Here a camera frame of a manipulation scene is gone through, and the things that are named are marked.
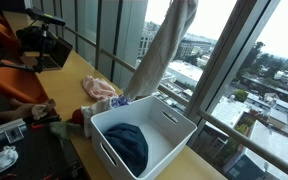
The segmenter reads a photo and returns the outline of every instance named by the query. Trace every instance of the navy fabric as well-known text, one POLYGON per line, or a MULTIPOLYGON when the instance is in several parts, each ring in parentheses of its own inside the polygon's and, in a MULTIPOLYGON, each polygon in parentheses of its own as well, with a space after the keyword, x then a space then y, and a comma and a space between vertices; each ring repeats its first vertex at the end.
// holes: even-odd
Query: navy fabric
POLYGON ((121 157, 134 176, 146 168, 148 146, 140 128, 130 124, 118 124, 104 133, 105 138, 121 157))

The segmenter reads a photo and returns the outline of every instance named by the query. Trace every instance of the wooden desk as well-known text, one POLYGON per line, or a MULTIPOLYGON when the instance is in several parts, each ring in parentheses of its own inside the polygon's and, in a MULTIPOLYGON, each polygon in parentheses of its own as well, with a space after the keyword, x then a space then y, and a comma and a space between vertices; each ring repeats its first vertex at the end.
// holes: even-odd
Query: wooden desk
MULTIPOLYGON (((4 15, 14 33, 32 22, 26 14, 4 12, 4 15)), ((90 98, 82 88, 82 79, 87 75, 106 79, 74 51, 71 52, 62 70, 44 71, 37 74, 47 95, 55 99, 57 104, 55 110, 63 120, 70 119, 72 112, 80 106, 95 103, 94 99, 90 98)), ((114 84, 112 85, 118 94, 122 93, 114 84)), ((71 142, 91 179, 112 179, 93 150, 91 139, 72 134, 71 142)), ((225 178, 189 147, 185 146, 156 179, 218 180, 225 178)))

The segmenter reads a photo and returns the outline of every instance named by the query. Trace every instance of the basket handle hole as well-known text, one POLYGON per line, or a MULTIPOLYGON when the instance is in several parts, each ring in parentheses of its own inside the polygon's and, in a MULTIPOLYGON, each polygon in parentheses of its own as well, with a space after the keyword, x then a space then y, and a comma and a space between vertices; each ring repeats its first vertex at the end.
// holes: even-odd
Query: basket handle hole
POLYGON ((174 124, 178 123, 178 120, 173 116, 171 115, 170 113, 166 112, 166 111, 162 111, 163 115, 165 117, 167 117, 167 119, 169 119, 171 122, 173 122, 174 124))
POLYGON ((116 161, 114 160, 114 158, 111 156, 111 154, 107 151, 106 147, 104 146, 103 142, 100 143, 103 151, 105 152, 106 156, 110 159, 110 161, 112 162, 112 164, 117 167, 116 161))

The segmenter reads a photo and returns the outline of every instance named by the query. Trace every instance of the white plastic basket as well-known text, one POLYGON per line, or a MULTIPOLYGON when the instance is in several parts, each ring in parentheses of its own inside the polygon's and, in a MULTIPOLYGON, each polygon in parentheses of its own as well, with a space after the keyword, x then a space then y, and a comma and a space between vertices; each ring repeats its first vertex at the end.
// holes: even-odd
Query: white plastic basket
POLYGON ((147 97, 91 118, 92 143, 97 155, 113 179, 154 179, 183 149, 195 124, 156 97, 147 97), (111 127, 128 123, 138 126, 148 145, 148 163, 135 177, 105 139, 111 127))

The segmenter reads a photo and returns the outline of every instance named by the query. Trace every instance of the pink fabric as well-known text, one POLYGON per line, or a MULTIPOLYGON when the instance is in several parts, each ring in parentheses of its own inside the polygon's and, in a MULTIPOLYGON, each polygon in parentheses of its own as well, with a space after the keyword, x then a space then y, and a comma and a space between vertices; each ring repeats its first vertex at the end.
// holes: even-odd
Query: pink fabric
POLYGON ((115 89, 104 79, 94 79, 92 76, 86 76, 83 79, 83 88, 97 101, 109 97, 118 97, 118 95, 115 93, 115 89))

